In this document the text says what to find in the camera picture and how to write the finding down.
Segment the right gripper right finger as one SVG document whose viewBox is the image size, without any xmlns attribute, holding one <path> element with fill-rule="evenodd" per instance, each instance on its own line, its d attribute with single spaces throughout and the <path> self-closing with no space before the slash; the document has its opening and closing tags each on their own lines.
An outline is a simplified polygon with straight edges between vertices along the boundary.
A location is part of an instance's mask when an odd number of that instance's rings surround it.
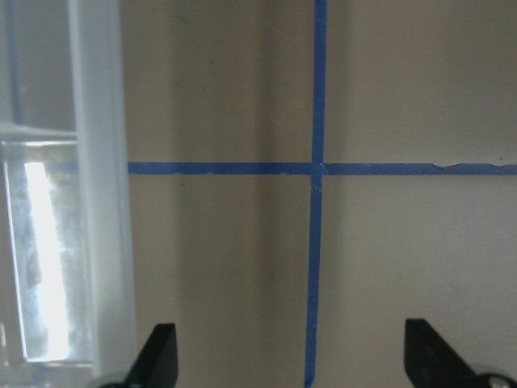
<svg viewBox="0 0 517 388">
<path fill-rule="evenodd" d="M 423 318 L 405 323 L 405 371 L 413 387 L 484 387 L 475 373 Z"/>
</svg>

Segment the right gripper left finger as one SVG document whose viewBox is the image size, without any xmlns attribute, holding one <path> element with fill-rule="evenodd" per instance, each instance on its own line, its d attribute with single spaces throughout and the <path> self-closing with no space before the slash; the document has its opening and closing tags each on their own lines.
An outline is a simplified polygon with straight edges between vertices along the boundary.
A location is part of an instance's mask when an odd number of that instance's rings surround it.
<svg viewBox="0 0 517 388">
<path fill-rule="evenodd" d="M 173 388 L 179 376 L 176 329 L 160 323 L 152 330 L 125 378 L 126 387 Z"/>
</svg>

